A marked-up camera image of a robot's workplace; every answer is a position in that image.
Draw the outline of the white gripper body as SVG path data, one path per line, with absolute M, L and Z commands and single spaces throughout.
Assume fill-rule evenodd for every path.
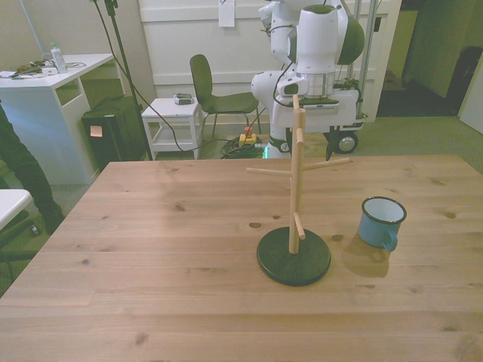
M 281 104 L 274 102 L 271 115 L 271 128 L 285 129 L 294 125 L 292 97 L 277 96 Z M 316 100 L 311 105 L 309 99 L 301 99 L 300 107 L 306 110 L 306 132 L 328 132 L 330 126 L 345 126 L 356 121 L 357 90 L 335 90 L 325 100 Z

